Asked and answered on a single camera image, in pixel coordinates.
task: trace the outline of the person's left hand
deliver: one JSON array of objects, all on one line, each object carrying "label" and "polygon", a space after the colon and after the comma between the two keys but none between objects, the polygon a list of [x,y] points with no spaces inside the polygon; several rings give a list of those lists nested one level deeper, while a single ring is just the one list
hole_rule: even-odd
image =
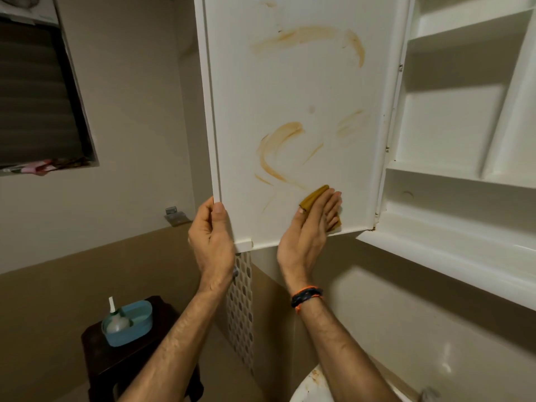
[{"label": "person's left hand", "polygon": [[234,244],[229,234],[229,217],[221,202],[214,198],[198,209],[188,242],[201,270],[199,290],[227,290],[233,279]]}]

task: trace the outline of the white sink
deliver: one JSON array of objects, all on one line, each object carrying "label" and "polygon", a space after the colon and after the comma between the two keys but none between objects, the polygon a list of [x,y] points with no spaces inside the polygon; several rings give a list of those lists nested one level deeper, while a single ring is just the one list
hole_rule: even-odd
[{"label": "white sink", "polygon": [[[394,386],[391,385],[391,387],[402,402],[412,402]],[[333,402],[333,397],[320,364],[298,386],[298,389],[292,395],[291,402]]]}]

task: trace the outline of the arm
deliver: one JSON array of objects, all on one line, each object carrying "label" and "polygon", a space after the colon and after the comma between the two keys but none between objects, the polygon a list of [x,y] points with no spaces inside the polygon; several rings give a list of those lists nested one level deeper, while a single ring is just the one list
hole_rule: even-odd
[{"label": "arm", "polygon": [[[292,295],[312,285],[312,268],[324,248],[326,232],[337,223],[340,192],[329,189],[306,216],[298,209],[279,244],[277,258]],[[321,298],[300,306],[336,402],[399,402],[359,344],[346,331]]]},{"label": "arm", "polygon": [[207,331],[232,280],[234,245],[223,205],[214,204],[212,198],[202,204],[188,236],[201,270],[197,294],[121,395],[120,402],[184,399]]}]

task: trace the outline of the white wall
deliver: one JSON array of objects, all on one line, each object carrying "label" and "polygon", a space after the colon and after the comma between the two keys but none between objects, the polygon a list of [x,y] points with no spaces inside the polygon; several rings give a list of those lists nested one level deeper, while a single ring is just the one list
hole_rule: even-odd
[{"label": "white wall", "polygon": [[170,0],[57,0],[100,165],[0,178],[0,272],[194,215]]},{"label": "white wall", "polygon": [[212,182],[193,0],[175,0],[174,15],[193,198],[199,207],[211,197]]},{"label": "white wall", "polygon": [[[276,252],[252,262],[281,283]],[[536,312],[359,242],[328,239],[315,283],[361,346],[443,402],[534,401]]]}]

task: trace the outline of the wall cabinet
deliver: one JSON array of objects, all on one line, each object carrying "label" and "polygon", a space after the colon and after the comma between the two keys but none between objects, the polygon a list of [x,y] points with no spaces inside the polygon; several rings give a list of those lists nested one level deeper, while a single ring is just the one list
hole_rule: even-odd
[{"label": "wall cabinet", "polygon": [[195,2],[238,251],[330,184],[335,234],[536,310],[534,0]]}]

